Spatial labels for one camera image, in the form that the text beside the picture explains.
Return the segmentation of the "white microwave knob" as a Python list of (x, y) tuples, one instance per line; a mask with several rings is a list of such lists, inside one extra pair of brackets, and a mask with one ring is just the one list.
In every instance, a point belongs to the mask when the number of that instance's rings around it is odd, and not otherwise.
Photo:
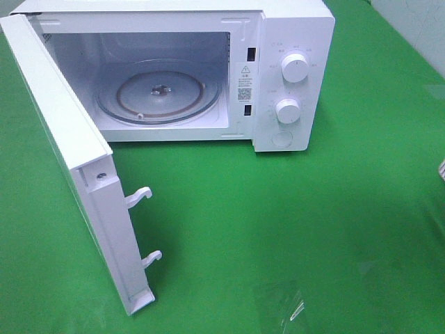
[(309, 74), (309, 61), (303, 53), (295, 51), (282, 59), (281, 69), (286, 81), (298, 83)]
[(284, 99), (276, 104), (275, 113), (280, 123), (289, 125), (300, 119), (301, 108), (297, 100)]

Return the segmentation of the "white microwave door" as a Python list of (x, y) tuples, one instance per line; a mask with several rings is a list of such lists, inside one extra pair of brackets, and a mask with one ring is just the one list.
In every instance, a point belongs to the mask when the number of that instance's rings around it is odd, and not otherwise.
[(113, 151), (25, 15), (1, 19), (59, 164), (112, 276), (128, 315), (154, 301), (146, 268), (162, 257), (141, 257), (129, 209), (152, 196), (147, 186), (125, 196)]

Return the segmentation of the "glass microwave turntable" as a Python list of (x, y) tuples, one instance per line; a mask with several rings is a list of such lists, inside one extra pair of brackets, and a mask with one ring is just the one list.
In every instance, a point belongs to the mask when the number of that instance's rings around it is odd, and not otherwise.
[(160, 58), (105, 67), (96, 100), (111, 117), (136, 125), (166, 125), (204, 113), (224, 78), (214, 65)]

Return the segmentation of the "white microwave oven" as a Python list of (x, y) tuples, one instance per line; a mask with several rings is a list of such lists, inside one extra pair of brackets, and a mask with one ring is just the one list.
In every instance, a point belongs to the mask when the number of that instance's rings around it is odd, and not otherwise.
[[(25, 15), (108, 142), (249, 140), (257, 152), (305, 150), (335, 19), (322, 1), (25, 1)], [(282, 59), (299, 51), (309, 74), (290, 83)], [(166, 125), (117, 120), (97, 103), (105, 67), (160, 58), (214, 65), (224, 78), (204, 113)], [(300, 119), (278, 121), (276, 104), (295, 99)], [(287, 148), (272, 142), (293, 134)]]

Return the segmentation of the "clear tape patch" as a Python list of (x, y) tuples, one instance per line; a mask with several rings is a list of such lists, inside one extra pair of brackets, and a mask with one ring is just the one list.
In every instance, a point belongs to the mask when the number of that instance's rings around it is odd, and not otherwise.
[(306, 333), (305, 300), (296, 281), (263, 283), (253, 288), (261, 333)]

